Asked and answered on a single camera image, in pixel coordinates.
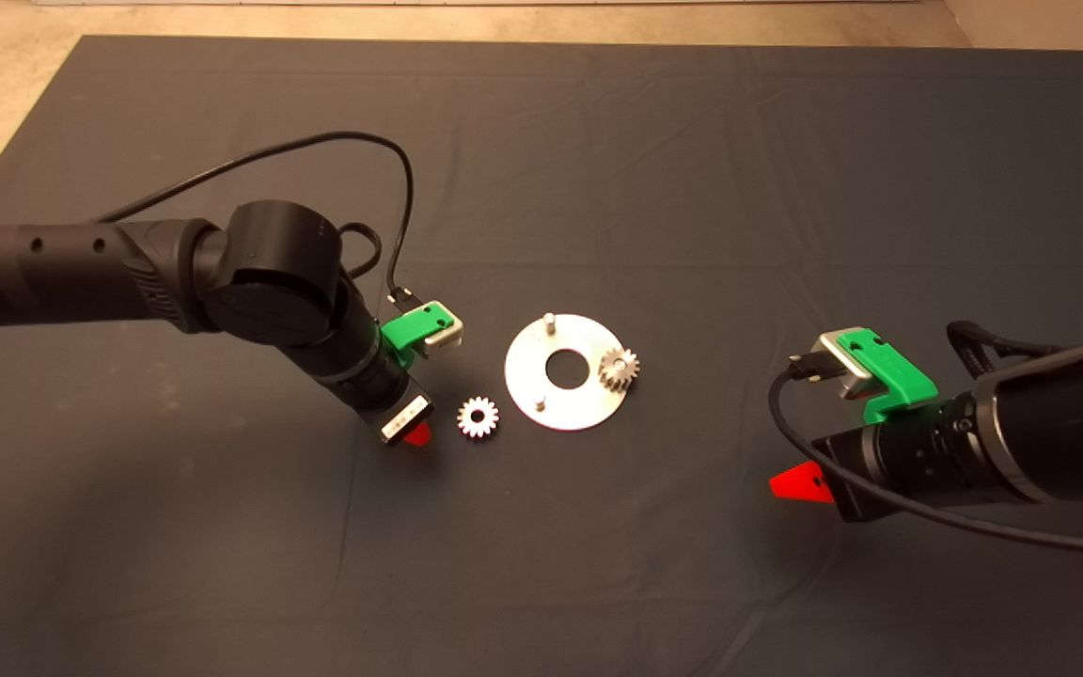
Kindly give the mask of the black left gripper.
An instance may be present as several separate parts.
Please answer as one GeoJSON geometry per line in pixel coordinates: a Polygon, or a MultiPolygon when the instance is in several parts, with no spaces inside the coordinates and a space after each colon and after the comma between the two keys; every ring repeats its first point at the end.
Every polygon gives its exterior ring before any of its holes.
{"type": "Polygon", "coordinates": [[[434,411],[433,398],[394,356],[375,353],[365,365],[327,378],[327,389],[352,407],[383,445],[405,442],[425,450],[432,442],[426,421],[434,411]]]}

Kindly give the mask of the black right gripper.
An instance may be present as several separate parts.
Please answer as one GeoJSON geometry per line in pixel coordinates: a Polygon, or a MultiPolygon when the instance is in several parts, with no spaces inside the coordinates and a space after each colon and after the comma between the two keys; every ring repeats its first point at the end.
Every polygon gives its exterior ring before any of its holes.
{"type": "MultiPolygon", "coordinates": [[[[812,441],[831,463],[880,489],[936,509],[984,502],[984,460],[971,445],[970,400],[945,400],[901,411],[884,424],[812,441]]],[[[834,505],[824,469],[808,460],[768,480],[777,498],[834,505]]]]}

